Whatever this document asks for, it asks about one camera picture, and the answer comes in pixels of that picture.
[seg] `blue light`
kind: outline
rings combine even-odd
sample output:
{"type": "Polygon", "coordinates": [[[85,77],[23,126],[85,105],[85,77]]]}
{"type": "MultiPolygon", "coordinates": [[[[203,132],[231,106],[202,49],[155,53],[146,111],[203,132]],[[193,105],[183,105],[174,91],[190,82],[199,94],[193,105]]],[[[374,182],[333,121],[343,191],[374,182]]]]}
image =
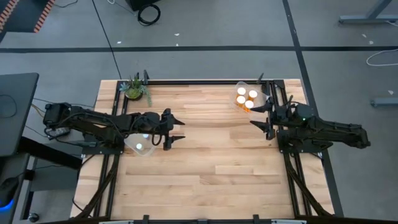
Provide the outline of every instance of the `blue light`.
{"type": "Polygon", "coordinates": [[[0,212],[5,212],[8,211],[12,208],[12,204],[14,203],[14,199],[12,199],[10,201],[10,203],[8,203],[8,205],[4,206],[4,207],[0,207],[0,212]]]}

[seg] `succulent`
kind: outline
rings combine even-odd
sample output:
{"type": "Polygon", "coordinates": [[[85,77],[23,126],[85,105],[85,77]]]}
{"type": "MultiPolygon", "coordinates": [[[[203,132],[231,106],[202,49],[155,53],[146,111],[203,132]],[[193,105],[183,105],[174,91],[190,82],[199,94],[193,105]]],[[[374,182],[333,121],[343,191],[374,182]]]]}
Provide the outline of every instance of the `succulent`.
{"type": "Polygon", "coordinates": [[[141,95],[141,93],[147,96],[148,106],[152,106],[152,98],[150,92],[146,86],[143,85],[142,81],[138,79],[138,74],[132,79],[130,77],[129,81],[121,84],[120,91],[125,92],[128,98],[135,99],[141,95]]]}
{"type": "Polygon", "coordinates": [[[142,85],[140,87],[140,92],[147,95],[148,106],[152,106],[152,97],[150,95],[150,92],[148,91],[148,88],[146,86],[142,85]]]}
{"type": "Polygon", "coordinates": [[[139,95],[141,95],[141,92],[139,91],[139,89],[133,89],[130,88],[126,91],[126,95],[131,98],[131,99],[135,99],[137,98],[139,95]]]}
{"type": "Polygon", "coordinates": [[[124,82],[124,83],[122,83],[122,85],[120,85],[119,91],[124,91],[125,92],[125,91],[128,91],[128,89],[130,89],[130,84],[124,82]]]}

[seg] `desk leg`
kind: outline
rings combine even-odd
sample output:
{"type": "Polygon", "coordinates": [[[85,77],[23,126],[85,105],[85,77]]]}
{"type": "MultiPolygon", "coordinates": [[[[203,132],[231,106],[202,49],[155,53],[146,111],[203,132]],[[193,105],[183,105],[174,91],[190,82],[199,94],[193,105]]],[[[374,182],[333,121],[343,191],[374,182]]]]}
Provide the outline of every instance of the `desk leg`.
{"type": "Polygon", "coordinates": [[[21,214],[21,220],[26,220],[29,217],[29,213],[30,213],[30,207],[32,206],[32,201],[33,201],[33,194],[35,192],[33,191],[29,191],[26,198],[25,198],[25,202],[22,206],[22,214],[21,214]]]}
{"type": "Polygon", "coordinates": [[[340,23],[357,22],[357,23],[370,23],[370,22],[385,22],[385,21],[398,21],[397,15],[381,15],[380,13],[391,3],[392,0],[379,0],[373,8],[363,16],[340,16],[340,23]]]}
{"type": "Polygon", "coordinates": [[[19,141],[18,151],[26,152],[31,156],[54,162],[56,164],[60,164],[62,166],[69,167],[75,170],[79,170],[81,166],[81,159],[25,137],[21,137],[21,140],[19,141]]]}

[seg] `plant pot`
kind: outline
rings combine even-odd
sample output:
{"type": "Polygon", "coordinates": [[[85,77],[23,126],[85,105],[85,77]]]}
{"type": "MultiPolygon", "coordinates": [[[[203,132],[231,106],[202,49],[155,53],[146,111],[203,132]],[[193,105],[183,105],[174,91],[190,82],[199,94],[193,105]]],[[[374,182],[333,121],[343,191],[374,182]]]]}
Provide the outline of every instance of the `plant pot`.
{"type": "Polygon", "coordinates": [[[144,95],[144,93],[141,93],[137,98],[130,98],[127,96],[127,94],[124,94],[124,96],[126,96],[131,101],[139,101],[143,95],[144,95]]]}

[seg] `white cable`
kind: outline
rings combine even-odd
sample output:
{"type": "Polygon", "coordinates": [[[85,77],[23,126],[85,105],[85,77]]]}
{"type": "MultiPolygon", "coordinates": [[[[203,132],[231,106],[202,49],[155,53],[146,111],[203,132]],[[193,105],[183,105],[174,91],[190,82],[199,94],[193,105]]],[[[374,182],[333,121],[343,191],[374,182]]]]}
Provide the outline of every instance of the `white cable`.
{"type": "Polygon", "coordinates": [[[393,23],[393,22],[386,21],[386,23],[388,23],[388,24],[391,24],[391,25],[393,25],[393,26],[396,26],[396,27],[398,27],[398,25],[397,25],[397,24],[395,24],[395,23],[393,23]]]}
{"type": "Polygon", "coordinates": [[[378,52],[378,53],[376,53],[376,54],[374,54],[374,55],[368,57],[368,59],[366,59],[366,63],[367,63],[367,65],[375,66],[375,67],[383,67],[383,66],[394,66],[394,65],[398,65],[398,63],[393,63],[393,64],[379,64],[379,65],[369,63],[369,60],[370,60],[371,58],[373,58],[374,56],[376,56],[376,55],[379,55],[379,54],[382,54],[382,53],[386,53],[386,52],[393,52],[393,51],[397,51],[397,50],[398,50],[398,49],[380,51],[380,52],[378,52]]]}
{"type": "MultiPolygon", "coordinates": [[[[386,23],[398,27],[398,25],[395,24],[395,23],[393,23],[393,22],[386,21],[386,23]]],[[[379,64],[379,65],[378,65],[378,64],[371,64],[371,63],[369,63],[369,60],[370,60],[371,58],[373,58],[374,56],[376,56],[376,55],[383,54],[383,53],[386,53],[386,52],[394,52],[394,51],[398,51],[398,49],[380,51],[380,52],[378,52],[378,53],[376,53],[376,54],[374,54],[374,55],[368,57],[368,59],[366,59],[366,63],[367,63],[367,65],[369,65],[369,66],[375,66],[375,67],[384,67],[384,66],[395,66],[395,65],[398,65],[398,63],[392,63],[392,64],[379,64]]]]}

